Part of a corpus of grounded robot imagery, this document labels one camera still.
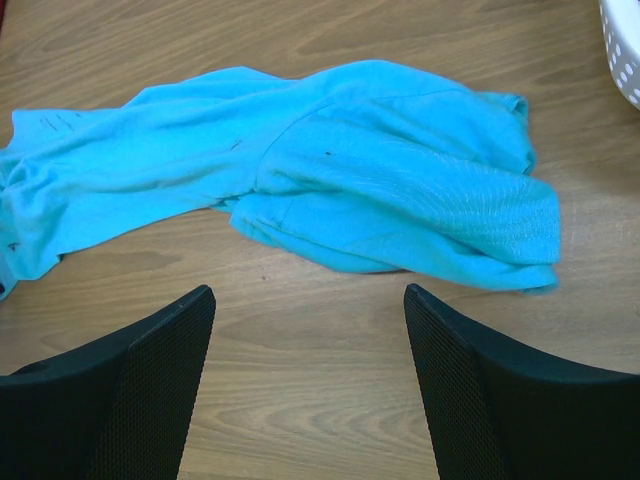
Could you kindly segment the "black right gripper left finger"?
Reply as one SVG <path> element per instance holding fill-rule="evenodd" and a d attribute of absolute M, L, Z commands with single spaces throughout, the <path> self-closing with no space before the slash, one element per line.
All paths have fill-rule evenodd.
<path fill-rule="evenodd" d="M 202 285 L 2 376 L 2 478 L 177 478 L 215 310 Z"/>

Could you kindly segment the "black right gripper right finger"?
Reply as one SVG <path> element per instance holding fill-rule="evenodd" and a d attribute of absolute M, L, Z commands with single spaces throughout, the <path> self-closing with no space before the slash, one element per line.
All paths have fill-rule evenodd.
<path fill-rule="evenodd" d="M 440 478 L 638 478 L 638 375 L 530 347 L 417 284 L 404 312 Z"/>

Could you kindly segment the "bright cyan t-shirt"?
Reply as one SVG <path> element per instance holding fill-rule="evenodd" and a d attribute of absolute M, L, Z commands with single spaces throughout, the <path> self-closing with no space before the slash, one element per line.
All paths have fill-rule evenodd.
<path fill-rule="evenodd" d="M 528 104 L 369 60 L 302 79 L 246 67 L 107 109 L 17 110 L 1 151 L 1 292 L 69 253 L 193 210 L 346 273 L 493 291 L 557 283 L 559 200 Z"/>

